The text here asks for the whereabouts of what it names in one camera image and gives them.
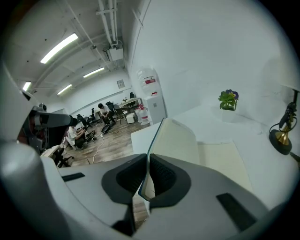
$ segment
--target fluorescent ceiling light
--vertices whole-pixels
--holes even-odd
[[[58,43],[42,60],[41,63],[46,63],[53,57],[58,51],[67,46],[69,43],[72,43],[74,40],[78,39],[78,36],[73,33],[71,36],[67,37],[65,40]]]
[[[95,71],[92,71],[91,73],[88,73],[87,75],[84,75],[83,77],[88,77],[88,76],[90,76],[90,75],[92,75],[92,74],[94,74],[94,73],[97,73],[97,72],[101,71],[101,70],[104,70],[104,67],[99,68],[99,69],[97,69],[97,70],[95,70]]]
[[[68,89],[69,87],[71,87],[72,85],[68,85],[67,87],[65,87],[63,90],[61,90],[57,95],[61,94],[64,90]]]
[[[25,85],[24,85],[24,87],[23,87],[23,90],[27,91],[27,89],[29,88],[30,84],[31,84],[31,82],[26,82]]]

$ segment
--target ceiling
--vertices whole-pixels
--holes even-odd
[[[107,0],[103,2],[105,9],[108,9]],[[122,40],[121,5],[121,1],[117,1],[119,40]],[[88,4],[83,0],[41,0],[34,5],[17,25],[3,54],[3,60],[17,85],[22,88],[26,81],[30,81],[32,84],[28,91],[38,91],[49,97],[69,84],[76,87],[107,71],[124,67],[123,60],[109,61],[103,52],[109,43],[97,11],[98,0],[89,0]],[[111,34],[110,18],[106,19]],[[84,31],[101,55],[96,49],[90,48],[92,43]],[[77,34],[77,40],[60,50],[46,64],[40,62],[53,47],[72,33]],[[105,69],[99,74],[83,78],[99,67]]]

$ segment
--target desk lamp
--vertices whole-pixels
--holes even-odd
[[[281,118],[280,122],[277,124],[274,124],[270,130],[276,126],[279,125],[279,131],[273,129],[270,131],[269,139],[271,141],[271,144],[273,147],[280,153],[287,155],[290,153],[292,149],[292,143],[288,137],[289,132],[296,126],[297,118],[295,112],[296,110],[296,103],[297,103],[297,96],[298,91],[294,90],[294,99],[286,108],[285,114]]]
[[[270,128],[269,140],[277,151],[287,155],[292,149],[292,143],[288,138],[288,133],[297,124],[295,112],[297,111],[297,96],[300,91],[300,64],[295,52],[293,52],[291,45],[288,45],[286,39],[279,39],[279,46],[281,58],[279,66],[279,84],[293,89],[294,96],[293,101],[288,104],[285,114],[281,118],[280,122],[274,124]],[[271,131],[271,129],[276,125],[279,125],[279,131],[275,129]]]

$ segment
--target potted plant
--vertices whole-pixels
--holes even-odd
[[[234,111],[239,100],[238,92],[232,91],[231,89],[221,92],[219,96],[220,109],[222,112],[222,121],[231,122],[235,116]]]

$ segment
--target cable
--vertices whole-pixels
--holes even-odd
[[[112,133],[113,134],[117,134],[119,132],[119,130],[114,130]]]
[[[282,131],[281,129],[279,129],[279,131],[282,132],[282,133],[288,133],[288,132],[292,131],[294,129],[294,127],[296,126],[297,122],[298,122],[297,118],[293,117],[293,119],[296,119],[296,122],[295,122],[294,126],[290,130],[288,130],[288,131]],[[276,123],[272,127],[270,127],[269,133],[271,133],[271,129],[273,127],[275,127],[276,125],[279,125],[279,123]]]
[[[121,44],[122,44],[122,46],[123,46],[123,43],[122,43],[122,41],[121,41],[121,40],[117,40],[117,42],[121,42]]]
[[[98,148],[97,148],[97,152],[95,153],[95,155],[93,156],[93,162],[92,162],[92,164],[94,163],[94,158],[95,158],[95,156],[96,156],[96,154],[99,152],[99,148],[104,144],[104,136],[102,137],[102,143],[98,146]]]
[[[272,127],[270,127],[269,133],[271,133],[271,129],[275,126],[279,125],[279,123],[274,124]]]
[[[113,134],[117,134],[119,132],[119,130],[114,130],[113,131]],[[95,156],[97,155],[97,153],[99,152],[99,148],[104,144],[104,135],[101,134],[101,137],[102,137],[102,143],[97,147],[97,152],[95,153],[95,155],[93,156],[93,162],[92,164],[94,163],[94,160],[95,160]]]
[[[294,127],[296,126],[297,121],[298,121],[296,117],[293,117],[293,119],[296,119],[296,122],[295,122],[294,126],[290,130],[288,130],[288,131],[282,131],[281,129],[279,129],[279,131],[282,132],[282,133],[288,133],[288,132],[292,131],[294,129]]]

